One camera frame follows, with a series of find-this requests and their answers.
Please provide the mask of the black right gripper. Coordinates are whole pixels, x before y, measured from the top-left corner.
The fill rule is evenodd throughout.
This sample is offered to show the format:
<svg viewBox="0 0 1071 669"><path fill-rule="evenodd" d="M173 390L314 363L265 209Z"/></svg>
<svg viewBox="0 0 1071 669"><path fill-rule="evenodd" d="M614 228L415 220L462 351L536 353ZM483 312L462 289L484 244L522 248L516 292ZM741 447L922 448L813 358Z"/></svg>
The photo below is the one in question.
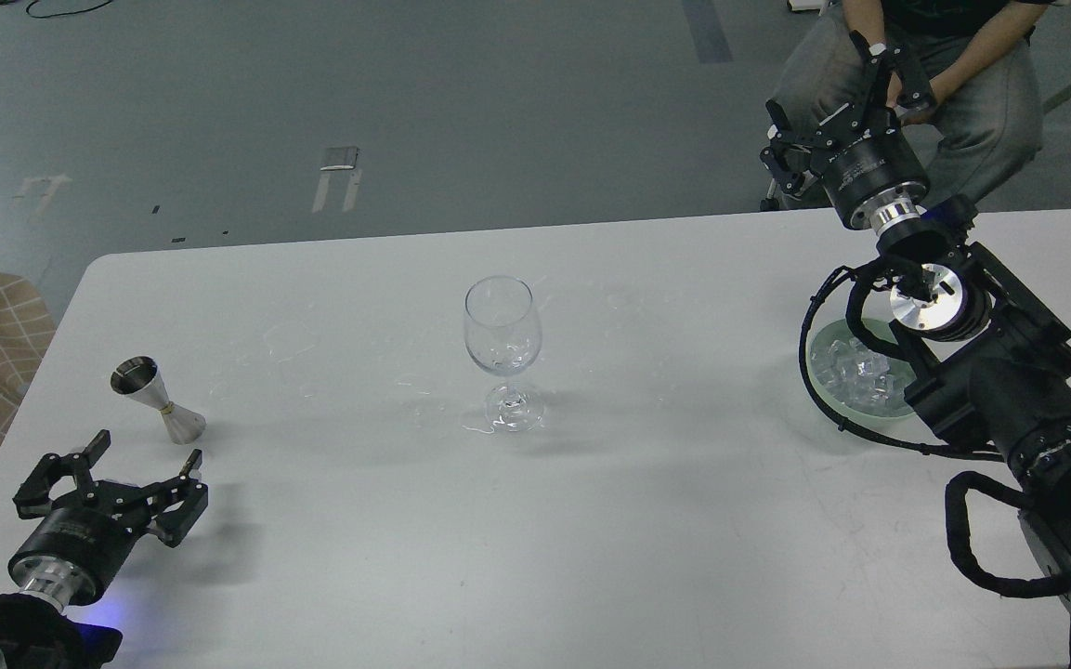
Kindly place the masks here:
<svg viewBox="0 0 1071 669"><path fill-rule="evenodd" d="M883 226L879 209L905 202L912 212L925 199L930 179L899 118L934 112L937 98L907 46L871 44L857 31L850 39L862 64L861 83L851 98L855 108L797 128L776 98L769 98L768 145L759 156L778 198L803 198L823 187L847 229L877 230Z"/></svg>

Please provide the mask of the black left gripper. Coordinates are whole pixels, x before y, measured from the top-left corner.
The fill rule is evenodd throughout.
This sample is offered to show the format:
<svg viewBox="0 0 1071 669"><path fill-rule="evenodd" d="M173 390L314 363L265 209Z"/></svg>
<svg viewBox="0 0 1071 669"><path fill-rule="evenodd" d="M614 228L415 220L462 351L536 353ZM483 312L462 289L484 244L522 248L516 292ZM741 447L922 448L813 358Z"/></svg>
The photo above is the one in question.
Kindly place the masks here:
<svg viewBox="0 0 1071 669"><path fill-rule="evenodd" d="M110 446L111 432L101 429L80 452L44 454L13 496L20 519L41 520L7 561L7 574L25 596L55 607L92 605L137 539L153 536L179 546L208 507L201 450L192 450L172 478L129 487L114 505L100 505L92 467ZM72 478L72 491L55 498L54 487L64 478Z"/></svg>

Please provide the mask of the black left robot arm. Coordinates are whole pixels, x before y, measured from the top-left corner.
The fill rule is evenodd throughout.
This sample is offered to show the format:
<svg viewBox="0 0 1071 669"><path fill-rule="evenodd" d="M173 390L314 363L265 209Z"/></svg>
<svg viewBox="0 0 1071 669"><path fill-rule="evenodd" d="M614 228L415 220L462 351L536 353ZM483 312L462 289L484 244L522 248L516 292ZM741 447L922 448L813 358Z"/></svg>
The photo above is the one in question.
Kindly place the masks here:
<svg viewBox="0 0 1071 669"><path fill-rule="evenodd" d="M114 662L122 630L78 623L67 608L97 604L145 536L181 544L208 506L201 450L171 478L138 487L94 478L110 444L101 429L80 452L43 454L13 496L18 517L37 528L7 562L16 590L0 596L0 668Z"/></svg>

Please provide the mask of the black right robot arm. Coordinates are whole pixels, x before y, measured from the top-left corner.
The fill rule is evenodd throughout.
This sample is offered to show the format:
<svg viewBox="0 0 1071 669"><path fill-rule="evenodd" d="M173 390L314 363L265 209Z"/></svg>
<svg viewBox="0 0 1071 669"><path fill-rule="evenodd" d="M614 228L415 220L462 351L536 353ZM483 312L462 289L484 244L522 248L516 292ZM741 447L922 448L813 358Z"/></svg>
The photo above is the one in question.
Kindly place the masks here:
<svg viewBox="0 0 1071 669"><path fill-rule="evenodd" d="M952 563L1000 597L1057 597L1071 620L1071 330L997 256L968 240L977 215L968 198L919 211L929 179L887 105L887 89L897 73L905 109L929 109L926 73L903 47L871 46L859 33L851 43L865 80L814 132L795 131L776 102L767 102L773 130L761 162L776 185L793 194L821 186L847 229L878 237L874 261L839 267L811 297L800 343L828 297L850 282L851 335L912 369L904 400L935 443L908 448L1002 462L1016 481L1010 488L964 471L948 482ZM980 566L970 542L971 491L1015 510L1043 576L1007 579Z"/></svg>

